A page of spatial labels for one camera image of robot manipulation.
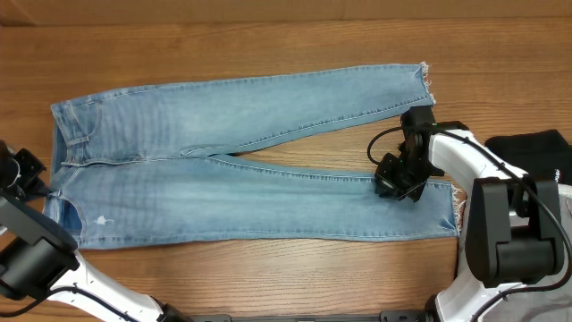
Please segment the blue denim jeans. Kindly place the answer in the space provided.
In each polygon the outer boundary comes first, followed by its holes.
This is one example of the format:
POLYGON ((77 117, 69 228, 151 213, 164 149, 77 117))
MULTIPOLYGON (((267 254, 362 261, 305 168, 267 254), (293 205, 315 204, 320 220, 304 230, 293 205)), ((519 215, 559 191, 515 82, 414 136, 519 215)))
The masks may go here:
POLYGON ((433 97, 425 64, 113 89, 53 104, 44 212, 83 249, 233 239, 454 237, 453 189, 383 199, 370 173, 247 152, 397 116, 433 97))

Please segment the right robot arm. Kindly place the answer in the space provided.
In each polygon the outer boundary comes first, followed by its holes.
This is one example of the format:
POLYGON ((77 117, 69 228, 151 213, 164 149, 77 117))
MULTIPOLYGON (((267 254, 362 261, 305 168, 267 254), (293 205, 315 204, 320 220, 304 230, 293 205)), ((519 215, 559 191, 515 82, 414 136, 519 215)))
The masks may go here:
POLYGON ((386 310, 382 321, 477 321, 511 294, 549 292, 571 278, 571 240, 552 179, 526 171, 481 145, 465 124, 438 123, 430 106, 400 118, 400 154, 377 162, 375 192, 418 201, 431 176, 449 174, 466 192, 458 275, 422 310, 386 310))

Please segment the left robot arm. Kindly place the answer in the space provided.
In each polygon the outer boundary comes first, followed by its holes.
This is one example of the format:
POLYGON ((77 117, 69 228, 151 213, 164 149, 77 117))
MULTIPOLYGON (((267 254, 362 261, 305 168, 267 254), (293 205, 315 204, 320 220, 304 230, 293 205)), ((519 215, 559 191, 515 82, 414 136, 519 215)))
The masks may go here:
POLYGON ((43 301, 81 309, 103 321, 188 321, 169 304, 131 291, 91 266, 78 244, 59 224, 26 203, 49 195, 39 175, 44 165, 27 149, 14 152, 1 144, 1 230, 15 238, 1 249, 1 294, 34 301, 13 318, 43 301))

